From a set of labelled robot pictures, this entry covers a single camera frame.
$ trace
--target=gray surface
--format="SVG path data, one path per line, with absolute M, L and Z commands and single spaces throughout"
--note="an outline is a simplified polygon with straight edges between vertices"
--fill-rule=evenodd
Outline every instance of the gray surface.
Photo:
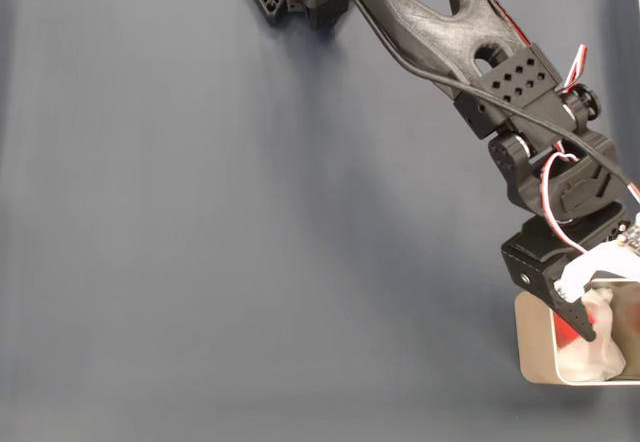
M 639 176 L 637 0 L 501 1 L 562 71 L 589 44 Z M 637 388 L 523 380 L 499 245 L 527 215 L 358 14 L 0 21 L 2 442 L 637 440 Z

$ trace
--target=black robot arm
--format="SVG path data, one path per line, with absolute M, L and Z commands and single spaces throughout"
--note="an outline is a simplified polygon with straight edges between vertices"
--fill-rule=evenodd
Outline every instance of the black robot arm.
M 572 134 L 571 141 L 563 140 L 556 131 L 531 124 L 477 94 L 436 83 L 479 139 L 491 137 L 489 153 L 507 183 L 509 200 L 534 214 L 502 246 L 514 283 L 545 302 L 582 337 L 593 340 L 595 332 L 581 301 L 569 303 L 554 288 L 565 266 L 580 252 L 563 242 L 545 219 L 541 172 L 549 155 L 562 147 L 568 155 L 553 172 L 549 167 L 547 206 L 555 219 L 563 221 L 571 240 L 590 250 L 624 231 L 626 211 L 616 200 L 626 190 L 625 183 L 584 150 L 586 144 L 598 159 L 617 165 L 612 141 L 588 128 L 600 113 L 595 94 L 582 84 L 559 89 L 557 70 L 497 0 L 449 0 L 451 16 L 418 0 L 354 1 L 411 66 L 465 84 L 463 88 L 481 89 Z M 312 28 L 332 25 L 349 4 L 349 0 L 256 2 L 272 24 L 297 11 L 306 13 Z M 478 60 L 491 70 L 483 73 Z

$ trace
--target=cable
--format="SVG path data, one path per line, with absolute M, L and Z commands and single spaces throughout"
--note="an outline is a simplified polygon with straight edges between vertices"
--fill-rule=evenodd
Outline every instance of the cable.
M 585 44 L 580 44 L 578 47 L 578 53 L 576 54 L 576 58 L 573 61 L 573 65 L 569 70 L 569 75 L 567 75 L 567 80 L 564 82 L 564 93 L 567 93 L 571 90 L 574 84 L 580 79 L 582 76 L 582 72 L 584 72 L 584 66 L 587 63 L 587 46 Z
M 389 39 L 389 36 L 380 27 L 380 25 L 375 20 L 373 15 L 371 15 L 371 12 L 369 12 L 369 9 L 367 9 L 364 3 L 361 0 L 352 0 L 352 1 L 355 4 L 355 6 L 358 8 L 358 10 L 362 13 L 363 17 L 365 18 L 365 20 L 367 21 L 367 23 L 375 33 L 376 37 L 378 37 L 382 45 L 385 47 L 385 49 L 387 49 L 387 52 L 389 52 L 391 57 L 393 57 L 393 59 L 396 62 L 398 62 L 398 64 L 400 64 L 400 66 L 406 71 L 422 79 L 430 80 L 431 82 L 434 82 L 436 84 L 445 85 L 447 87 L 451 87 L 451 88 L 460 90 L 462 92 L 471 94 L 474 97 L 477 97 L 478 99 L 484 100 L 485 102 L 490 103 L 495 107 L 505 110 L 506 112 L 509 112 L 512 115 L 515 115 L 524 120 L 527 120 L 528 122 L 534 125 L 542 127 L 548 130 L 549 132 L 552 132 L 562 137 L 563 139 L 570 141 L 575 146 L 579 147 L 585 153 L 590 155 L 598 164 L 600 164 L 607 171 L 609 171 L 614 177 L 618 178 L 625 185 L 625 187 L 629 187 L 629 189 L 632 191 L 633 189 L 637 191 L 637 188 L 633 184 L 633 181 L 624 173 L 622 168 L 617 163 L 613 162 L 612 160 L 608 159 L 607 157 L 599 153 L 597 150 L 595 150 L 593 147 L 591 147 L 589 144 L 584 142 L 580 137 L 576 136 L 572 132 L 569 132 L 568 130 L 558 127 L 553 123 L 549 122 L 548 120 L 545 120 L 541 117 L 530 114 L 529 112 L 522 110 L 508 102 L 505 102 L 499 97 L 496 97 L 495 95 L 490 94 L 489 92 L 486 92 L 482 89 L 473 87 L 464 82 L 451 79 L 447 76 L 440 75 L 435 72 L 431 72 L 428 70 L 421 69 L 420 67 L 417 67 L 415 64 L 407 60 L 406 57 L 398 51 L 398 49 L 394 46 L 391 39 Z M 640 202 L 640 192 L 637 192 L 636 195 Z
M 567 160 L 571 162 L 578 162 L 578 158 L 573 154 L 563 154 L 562 152 L 555 152 L 549 156 L 542 168 L 542 174 L 540 175 L 540 198 L 542 199 L 542 211 L 544 212 L 544 218 L 547 219 L 547 223 L 551 230 L 562 240 L 565 244 L 573 247 L 578 252 L 585 254 L 587 250 L 580 244 L 571 240 L 567 234 L 564 233 L 560 224 L 553 215 L 551 210 L 551 201 L 549 200 L 549 177 L 551 174 L 551 167 L 556 159 Z

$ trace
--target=black cable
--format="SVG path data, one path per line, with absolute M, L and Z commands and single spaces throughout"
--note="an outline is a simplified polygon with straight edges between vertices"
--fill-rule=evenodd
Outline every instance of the black cable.
M 446 85 L 448 87 L 461 90 L 462 92 L 467 92 L 477 97 L 478 99 L 484 100 L 485 102 L 488 102 L 502 110 L 509 112 L 512 115 L 516 115 L 534 125 L 547 129 L 549 132 L 559 135 L 563 139 L 570 141 L 577 147 L 580 147 L 585 153 L 593 157 L 593 159 L 596 162 L 598 162 L 598 164 L 600 164 L 602 167 L 607 169 L 612 175 L 617 177 L 625 185 L 625 187 L 633 183 L 633 181 L 624 173 L 622 168 L 617 163 L 613 162 L 611 159 L 602 155 L 600 152 L 598 152 L 596 149 L 594 149 L 589 144 L 584 142 L 580 137 L 578 137 L 574 133 L 563 129 L 562 127 L 558 127 L 557 125 L 554 125 L 548 120 L 545 120 L 541 117 L 530 114 L 529 112 L 522 110 L 513 104 L 505 102 L 504 100 L 500 99 L 499 97 L 496 97 L 495 95 L 485 90 L 479 89 L 477 87 L 473 87 L 472 85 L 469 85 L 465 82 L 460 82 L 458 80 L 451 79 L 447 76 L 440 75 L 435 72 L 430 72 L 428 70 L 424 70 L 424 69 L 421 69 L 420 67 L 417 67 L 411 61 L 407 60 L 398 51 L 398 49 L 394 46 L 391 39 L 389 39 L 389 36 L 386 34 L 384 29 L 380 27 L 380 25 L 375 20 L 373 15 L 371 15 L 371 12 L 369 12 L 369 9 L 364 5 L 362 0 L 352 0 L 352 1 L 356 5 L 356 7 L 358 7 L 360 12 L 364 16 L 365 20 L 367 21 L 367 23 L 369 24 L 373 32 L 376 34 L 376 36 L 380 40 L 380 42 L 382 42 L 382 45 L 384 45 L 385 49 L 387 49 L 391 57 L 393 57 L 393 59 L 396 62 L 398 62 L 398 64 L 400 64 L 400 66 L 403 69 L 407 70 L 408 72 L 422 79 L 430 80 L 431 82 L 434 82 L 437 84 Z

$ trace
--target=plastic bag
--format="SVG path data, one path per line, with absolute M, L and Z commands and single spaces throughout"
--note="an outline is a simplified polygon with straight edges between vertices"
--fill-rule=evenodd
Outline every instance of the plastic bag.
M 571 382 L 604 382 L 622 373 L 624 356 L 611 338 L 613 312 L 611 289 L 590 290 L 582 302 L 593 316 L 596 340 L 577 338 L 558 351 L 560 374 Z

